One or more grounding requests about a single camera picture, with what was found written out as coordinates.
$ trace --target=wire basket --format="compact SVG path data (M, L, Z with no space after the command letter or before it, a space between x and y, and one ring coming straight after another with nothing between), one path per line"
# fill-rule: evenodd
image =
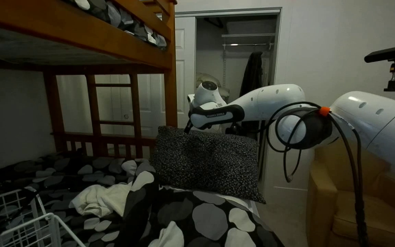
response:
M0 235L0 247L61 247L86 245L55 214L47 213Z
M42 214L46 214L46 209L33 188L0 194L0 232Z

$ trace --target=pillow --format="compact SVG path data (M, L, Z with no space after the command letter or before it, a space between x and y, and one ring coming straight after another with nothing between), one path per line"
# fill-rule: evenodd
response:
M264 202L253 139L161 127L151 165L166 186Z

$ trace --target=bed frame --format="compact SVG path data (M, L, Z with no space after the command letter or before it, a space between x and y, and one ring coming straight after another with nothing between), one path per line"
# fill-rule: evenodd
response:
M160 50L146 44L64 0L0 0L0 69L43 72L58 153L80 147L87 150L87 146L91 146L95 157L143 157L143 149L151 149L154 140L142 136L138 74L164 74L166 125L177 127L176 3L173 0L114 0L114 3L162 35L168 48ZM83 74L87 79L92 135L65 131L57 76L68 74ZM128 74L131 84L97 84L97 74ZM97 96L99 87L131 88L132 122L99 118ZM135 136L103 135L101 125L134 127Z

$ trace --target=polka dot blanket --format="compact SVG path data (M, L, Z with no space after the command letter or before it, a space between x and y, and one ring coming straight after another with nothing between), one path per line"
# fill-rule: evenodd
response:
M59 216L87 246L129 247L256 247L283 246L279 238L243 201L214 192L173 190L161 184L150 162L97 158L54 168L18 164L0 172L0 192L32 186L39 190L47 212ZM90 186L127 184L124 216L81 216L70 202ZM64 246L76 246L62 235Z

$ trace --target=floor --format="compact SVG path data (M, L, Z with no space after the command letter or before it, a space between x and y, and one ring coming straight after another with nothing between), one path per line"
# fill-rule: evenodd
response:
M308 247L306 195L306 191L273 188L265 197L268 205L258 205L261 217L284 246Z

